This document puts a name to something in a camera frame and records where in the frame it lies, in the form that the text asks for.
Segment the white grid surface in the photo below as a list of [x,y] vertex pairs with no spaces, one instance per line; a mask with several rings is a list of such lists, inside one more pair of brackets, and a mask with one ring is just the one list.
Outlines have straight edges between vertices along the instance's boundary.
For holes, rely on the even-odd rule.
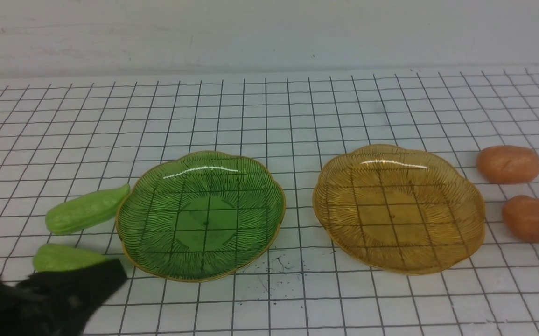
[[[311,194],[321,166],[369,143],[448,160],[487,202],[487,236],[450,270],[406,277],[334,247]],[[217,150],[266,164],[287,196],[275,243],[237,274],[166,281],[125,262],[129,282],[84,334],[180,336],[539,336],[539,245],[500,211],[528,185],[475,168],[493,145],[539,154],[539,67],[0,81],[0,273],[33,272],[44,243],[125,260],[113,221],[52,236],[52,206],[132,185],[148,168]]]

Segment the black grid line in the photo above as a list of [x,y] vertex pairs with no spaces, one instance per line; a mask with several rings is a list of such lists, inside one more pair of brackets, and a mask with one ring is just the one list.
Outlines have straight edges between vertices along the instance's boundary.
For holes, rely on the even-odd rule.
[[[286,90],[287,90],[287,93],[288,93],[288,102],[290,102],[290,82],[288,79],[286,79]],[[290,125],[292,125],[292,110],[290,108],[290,105],[288,105],[288,117],[290,119]],[[294,139],[294,134],[293,134],[293,130],[292,128],[290,128],[290,140],[293,140]],[[294,151],[294,143],[292,142],[291,143],[292,145],[292,154],[294,155],[295,151]],[[294,159],[294,156],[292,157],[292,171],[293,171],[293,174],[294,174],[294,188],[296,189],[297,187],[297,183],[296,183],[296,162],[295,162],[295,159]],[[299,198],[298,198],[298,195],[296,194],[295,196],[295,204],[296,206],[299,206]],[[299,213],[296,212],[296,216],[297,216],[297,223],[300,223],[301,222],[301,219],[299,218]],[[302,241],[301,241],[301,228],[299,226],[299,243],[302,245]],[[304,309],[305,309],[305,325],[307,327],[307,330],[306,330],[306,334],[308,336],[308,304],[307,304],[307,295],[306,295],[306,287],[305,287],[305,264],[303,263],[303,249],[301,248],[299,250],[299,253],[301,255],[301,282],[302,282],[302,287],[303,287],[303,306],[304,306]]]
[[[539,334],[539,309],[531,302],[534,300],[535,305],[539,304],[539,286],[523,283],[525,274],[530,274],[531,270],[539,272],[539,245],[517,242],[502,230],[504,224],[499,209],[511,196],[509,193],[515,191],[477,179],[474,164],[476,152],[492,143],[519,141],[539,151],[539,69],[533,72],[527,68],[511,73],[503,69],[475,70],[470,75],[461,71],[423,74],[417,71],[413,75],[408,72],[401,75],[391,71],[380,76],[365,74],[337,78],[317,74],[297,80],[286,75],[280,80],[244,76],[241,80],[222,79],[213,83],[204,78],[182,76],[171,84],[160,80],[133,85],[75,85],[70,82],[47,87],[1,85],[0,272],[4,272],[7,283],[20,280],[20,265],[32,257],[37,245],[46,242],[71,242],[71,246],[86,247],[91,244],[86,243],[87,240],[101,242],[94,247],[105,250],[110,258],[121,258],[115,228],[111,232],[85,230],[67,238],[38,230],[35,224],[43,221],[47,210],[43,205],[80,196],[86,189],[93,191],[120,181],[134,183],[144,168],[196,150],[215,149],[234,155],[245,154],[263,162],[286,193],[286,217],[276,242],[262,257],[263,263],[254,263],[231,275],[233,283],[228,289],[231,292],[221,300],[205,297],[197,284],[184,287],[184,293],[170,292],[172,282],[167,280],[156,289],[159,292],[155,297],[133,302],[130,296],[137,290],[143,292],[141,282],[135,280],[154,279],[154,276],[132,268],[127,291],[102,308],[122,311],[122,314],[108,321],[96,316],[90,322],[96,328],[88,328],[86,335],[196,335],[199,332],[233,335],[236,331],[262,331],[271,335],[274,330],[297,330],[310,335],[318,329],[347,335],[351,329],[365,327],[377,328],[383,333],[390,327],[409,327],[420,329],[424,335],[428,333],[425,327],[433,326],[457,327],[459,333],[465,335],[463,328],[469,324],[473,328],[491,324],[501,332],[499,326],[502,323],[534,324],[533,330]],[[378,118],[386,121],[375,123]],[[167,128],[159,130],[159,127],[150,126],[155,123],[167,124]],[[180,129],[179,126],[185,124],[188,127]],[[401,132],[402,129],[408,129],[408,133]],[[204,132],[215,133],[211,136]],[[248,136],[257,133],[258,140]],[[170,136],[175,143],[168,143]],[[146,142],[145,137],[159,139],[159,143]],[[482,249],[491,255],[479,251],[469,260],[441,273],[438,276],[440,291],[436,293],[421,291],[410,277],[397,280],[404,283],[399,295],[384,295],[381,292],[384,285],[377,282],[384,276],[393,276],[391,273],[342,259],[342,255],[346,255],[327,240],[321,224],[315,219],[310,197],[327,160],[369,143],[399,143],[413,149],[427,149],[450,160],[463,176],[475,179],[472,182],[485,196],[488,207],[487,238]],[[126,151],[127,155],[112,155],[113,151]],[[93,157],[92,153],[102,155]],[[21,154],[26,158],[16,158]],[[93,164],[91,167],[96,169],[83,175],[79,170],[86,163]],[[52,191],[51,182],[64,187]],[[525,193],[539,196],[539,178],[524,188]],[[19,209],[17,204],[30,204],[30,209]],[[298,237],[289,238],[294,232]],[[280,262],[290,262],[292,267],[273,267],[272,253],[280,253]],[[322,257],[313,257],[314,253]],[[520,253],[527,253],[528,260],[517,262]],[[458,286],[462,283],[448,280],[448,274],[459,274],[455,272],[464,272],[462,274],[474,279],[469,292],[459,292]],[[487,276],[493,274],[491,272],[507,274],[503,280],[509,287],[492,289],[492,279]],[[278,276],[299,276],[300,279],[296,284],[289,283],[282,288],[272,285],[272,279]],[[318,279],[329,276],[333,283],[317,287],[311,276]],[[247,289],[246,283],[243,285],[246,277],[266,280],[269,285],[265,288],[267,297],[251,296],[254,286]],[[372,294],[351,294],[351,279],[366,279]],[[278,296],[284,290],[288,290],[289,295]],[[313,295],[318,290],[322,294]],[[248,293],[248,296],[240,296],[242,293]],[[165,296],[168,295],[175,300],[167,302]],[[515,298],[524,314],[501,321],[496,315],[499,302],[493,301],[496,295]],[[416,319],[410,320],[405,315],[402,317],[405,320],[398,321],[400,325],[388,322],[392,316],[387,305],[397,298],[404,298],[408,304],[412,300],[413,312],[408,310],[408,314],[416,315]],[[419,301],[427,298],[449,302],[453,316],[440,322],[424,320],[425,307],[419,306]],[[350,315],[351,308],[365,308],[355,306],[355,302],[371,300],[376,305],[372,321],[359,321]],[[487,304],[486,308],[480,306],[479,309],[493,321],[470,320],[461,306],[455,306],[458,300]],[[235,309],[237,302],[263,302],[262,306],[267,302],[267,314],[251,315],[249,318],[254,322],[243,328],[239,324],[243,315]],[[327,318],[320,320],[312,309],[320,302],[334,304],[325,309],[337,311],[341,321],[340,317],[337,324]],[[199,325],[197,329],[197,319],[210,318],[205,315],[207,311],[199,311],[200,303],[231,306],[229,323],[222,323],[215,329]],[[283,305],[287,312],[275,310],[275,303]],[[162,319],[172,317],[164,315],[162,310],[182,308],[176,305],[196,309],[193,315],[183,316],[186,322],[172,320],[175,326],[168,329]],[[135,312],[146,308],[154,311],[146,320],[150,321],[150,326],[143,330],[129,327],[143,325],[145,317],[137,316]]]

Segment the gold plate rim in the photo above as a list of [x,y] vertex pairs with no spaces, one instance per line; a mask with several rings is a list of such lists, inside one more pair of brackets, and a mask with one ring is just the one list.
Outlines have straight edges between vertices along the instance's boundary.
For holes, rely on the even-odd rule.
[[346,247],[342,243],[340,243],[338,241],[338,239],[336,239],[333,236],[333,234],[331,233],[331,231],[328,228],[327,224],[322,219],[322,216],[320,216],[320,214],[317,212],[317,207],[316,207],[317,198],[318,198],[317,189],[318,189],[318,186],[320,186],[322,184],[322,183],[320,183],[321,176],[323,174],[325,174],[325,172],[327,172],[327,170],[329,170],[329,166],[337,159],[340,159],[340,158],[346,157],[346,156],[350,156],[350,155],[358,155],[359,152],[367,152],[367,151],[370,151],[371,148],[376,148],[376,147],[389,147],[392,150],[401,151],[403,153],[420,154],[420,155],[425,155],[425,156],[429,156],[429,157],[434,157],[434,158],[436,158],[436,160],[439,160],[439,161],[443,162],[444,166],[447,166],[450,170],[453,170],[453,172],[455,174],[457,174],[458,177],[462,178],[462,180],[464,180],[466,182],[466,187],[468,187],[469,189],[472,189],[476,193],[476,195],[478,196],[478,210],[479,210],[478,213],[480,213],[480,221],[481,221],[481,223],[483,223],[483,225],[481,225],[481,236],[479,237],[479,244],[478,244],[478,247],[474,251],[471,251],[470,253],[467,253],[465,258],[457,261],[454,264],[462,262],[462,261],[470,258],[472,255],[474,255],[474,253],[476,253],[476,251],[478,251],[478,249],[483,245],[483,242],[485,241],[485,200],[484,200],[483,196],[481,195],[481,192],[479,191],[479,189],[477,189],[477,187],[473,183],[468,181],[468,179],[466,179],[464,176],[462,176],[455,169],[455,167],[450,164],[450,162],[446,161],[445,159],[441,158],[440,156],[437,156],[437,155],[435,155],[433,153],[429,153],[427,151],[420,151],[420,150],[417,150],[417,149],[405,149],[403,147],[390,145],[389,143],[374,143],[374,144],[371,144],[371,145],[360,147],[359,149],[355,149],[354,151],[352,151],[350,153],[337,155],[337,156],[333,157],[332,159],[330,159],[329,161],[327,161],[327,163],[321,169],[320,174],[319,174],[318,179],[317,179],[317,183],[316,183],[316,185],[315,185],[315,187],[313,189],[312,206],[313,206],[313,211],[315,213],[315,216],[317,217],[317,219],[320,222],[321,226],[323,226],[323,228],[327,232],[327,235],[329,236],[329,238],[331,238],[331,241],[334,242],[338,247],[340,247],[340,249],[342,249],[342,251],[344,251],[346,254],[348,254],[351,257],[355,258],[356,260],[362,262],[363,264],[371,266],[371,267],[379,268],[379,269],[382,269],[382,270],[395,272],[395,273],[401,273],[401,274],[406,274],[406,275],[424,275],[424,274],[432,274],[432,273],[442,272],[442,271],[449,268],[449,267],[447,267],[447,268],[442,269],[440,267],[425,267],[425,268],[420,268],[420,269],[416,268],[414,270],[402,270],[400,268],[387,267],[387,266],[377,266],[375,264],[372,264],[368,260],[357,257],[356,253],[354,253],[348,247]]

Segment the scalloped plate rim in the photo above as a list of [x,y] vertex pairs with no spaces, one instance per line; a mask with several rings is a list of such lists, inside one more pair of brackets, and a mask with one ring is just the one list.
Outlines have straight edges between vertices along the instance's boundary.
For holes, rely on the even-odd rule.
[[[368,266],[371,266],[371,267],[375,267],[375,268],[380,268],[382,270],[387,270],[387,271],[391,271],[391,272],[395,272],[395,273],[401,273],[401,274],[406,274],[406,275],[425,275],[425,274],[432,274],[433,272],[431,273],[413,273],[413,272],[403,272],[402,270],[399,270],[397,268],[387,268],[387,267],[383,267],[383,266],[376,266],[376,265],[373,265],[371,264],[370,262],[367,262],[361,258],[358,258],[355,256],[354,253],[351,253],[350,250],[348,248],[346,248],[345,246],[343,246],[337,239],[334,238],[334,236],[331,234],[331,232],[325,227],[325,225],[323,224],[323,222],[321,221],[321,217],[318,215],[317,213],[317,210],[315,208],[315,199],[317,198],[316,196],[316,191],[317,191],[317,187],[320,185],[319,181],[321,179],[321,175],[323,175],[324,173],[324,170],[326,168],[329,168],[329,165],[335,160],[335,159],[338,159],[340,157],[346,157],[348,155],[352,155],[354,153],[356,153],[357,151],[360,151],[361,149],[367,149],[369,147],[380,147],[380,146],[383,146],[383,147],[392,147],[392,148],[397,148],[397,149],[401,149],[402,151],[406,152],[406,153],[418,153],[418,154],[421,154],[421,155],[430,155],[432,157],[435,157],[437,158],[438,160],[444,162],[447,166],[449,166],[449,168],[451,170],[453,170],[455,172],[455,174],[457,174],[459,177],[461,177],[466,183],[466,185],[468,185],[471,189],[473,189],[474,191],[476,191],[476,194],[478,195],[478,200],[479,200],[479,210],[481,210],[480,213],[482,213],[483,215],[481,216],[482,217],[482,221],[483,221],[483,229],[481,230],[482,231],[482,234],[481,234],[481,238],[480,238],[480,241],[481,243],[479,244],[479,248],[483,245],[483,242],[485,241],[485,234],[486,234],[486,227],[485,227],[485,200],[483,199],[483,196],[481,195],[481,192],[479,191],[479,189],[477,189],[477,187],[471,183],[470,181],[468,181],[468,179],[466,179],[464,176],[462,176],[456,169],[454,166],[452,166],[450,164],[450,162],[446,161],[445,159],[443,159],[442,157],[438,156],[438,155],[435,155],[433,153],[430,153],[428,151],[420,151],[418,149],[406,149],[406,148],[403,148],[403,147],[399,147],[399,146],[396,146],[396,145],[391,145],[389,143],[374,143],[374,144],[371,144],[371,145],[367,145],[367,146],[363,146],[363,147],[360,147],[360,148],[357,148],[355,149],[354,151],[350,152],[350,153],[345,153],[345,154],[342,154],[342,155],[337,155],[333,158],[331,158],[329,161],[327,161],[327,163],[321,168],[321,171],[319,173],[319,176],[317,178],[317,183],[313,189],[313,195],[312,195],[312,205],[313,205],[313,212],[315,213],[315,217],[317,217],[318,221],[320,222],[321,226],[323,227],[323,229],[325,229],[325,232],[327,232],[327,235],[329,236],[329,238],[331,239],[332,242],[334,242],[338,247],[340,247],[340,249],[342,249],[342,251],[344,251],[346,254],[350,255],[351,257],[353,257],[354,259],[360,261],[361,263],[365,264],[365,265],[368,265]],[[468,258],[470,258],[472,255],[474,255],[474,253],[476,253],[476,251],[478,251],[478,249],[474,250],[472,253],[470,253],[469,255],[467,255],[464,259],[462,260],[459,260],[457,261],[458,262],[462,262]]]
[[[275,230],[275,234],[273,235],[271,240],[269,240],[269,242],[267,243],[267,246],[265,247],[265,249],[263,249],[259,254],[257,254],[254,258],[252,258],[251,261],[249,261],[248,263],[246,263],[246,264],[244,264],[242,266],[239,266],[238,268],[234,268],[234,269],[230,270],[229,272],[225,272],[225,273],[219,274],[217,276],[207,277],[207,278],[204,278],[204,279],[182,279],[182,278],[170,277],[170,276],[167,276],[167,275],[158,274],[158,273],[146,270],[145,268],[140,266],[137,262],[135,262],[133,260],[133,258],[131,258],[128,255],[128,252],[126,251],[126,245],[124,244],[124,239],[122,239],[122,235],[120,234],[120,230],[118,230],[120,211],[124,207],[124,204],[126,203],[126,201],[130,198],[130,196],[133,195],[133,193],[137,189],[139,183],[141,182],[141,179],[143,179],[143,177],[146,176],[147,174],[149,174],[152,170],[155,170],[155,169],[157,169],[157,168],[159,168],[159,167],[161,167],[161,166],[163,166],[165,164],[171,164],[173,162],[178,162],[178,161],[183,160],[186,157],[191,156],[193,154],[201,154],[201,153],[219,153],[219,154],[226,155],[227,157],[236,157],[238,159],[249,160],[249,161],[254,162],[255,164],[258,164],[261,168],[263,168],[265,170],[265,172],[267,172],[267,175],[269,175],[269,177],[271,178],[271,182],[278,188],[278,190],[280,190],[280,193],[282,195],[282,201],[283,201],[283,204],[284,204],[284,206],[282,207],[282,213],[281,213],[280,219],[279,219],[279,221],[277,223],[277,228]],[[126,259],[128,259],[128,261],[133,266],[135,266],[136,268],[142,270],[145,273],[148,273],[148,274],[160,277],[160,278],[164,278],[164,279],[167,279],[167,280],[173,280],[173,281],[178,281],[178,282],[190,282],[190,283],[193,283],[193,282],[194,283],[196,283],[196,282],[206,282],[206,281],[220,279],[220,278],[225,277],[225,276],[229,276],[230,274],[233,274],[237,270],[240,270],[240,269],[242,269],[242,268],[244,268],[246,266],[249,266],[254,261],[259,259],[261,257],[261,255],[263,255],[265,252],[267,252],[267,250],[269,250],[269,247],[271,247],[273,245],[273,243],[275,242],[275,239],[278,237],[278,233],[280,232],[282,222],[284,221],[284,216],[286,215],[286,208],[287,208],[286,194],[284,193],[284,189],[282,188],[282,186],[280,186],[278,181],[276,181],[276,179],[271,174],[271,172],[269,172],[269,169],[267,169],[267,167],[263,166],[263,164],[261,162],[255,160],[255,159],[252,159],[250,157],[246,157],[246,156],[242,156],[242,155],[232,155],[232,154],[228,154],[228,153],[224,153],[224,152],[220,152],[220,151],[196,151],[196,152],[188,153],[187,155],[183,155],[183,156],[181,156],[180,158],[178,158],[176,160],[171,160],[171,161],[162,162],[160,164],[157,164],[156,166],[154,166],[154,167],[148,169],[146,172],[144,172],[144,174],[142,174],[141,177],[139,177],[139,179],[137,179],[137,182],[135,182],[134,186],[131,188],[130,193],[120,203],[120,206],[118,207],[118,210],[116,211],[116,217],[114,219],[114,227],[116,228],[116,233],[118,234],[118,238],[120,239],[120,245],[122,246],[122,253],[126,257]]]

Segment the green plate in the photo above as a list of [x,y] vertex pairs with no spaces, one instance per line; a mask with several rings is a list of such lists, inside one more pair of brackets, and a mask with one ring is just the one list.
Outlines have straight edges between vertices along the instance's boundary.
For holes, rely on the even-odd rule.
[[146,172],[120,206],[116,228],[141,270],[205,281],[263,254],[285,212],[284,191],[260,162],[203,151]]

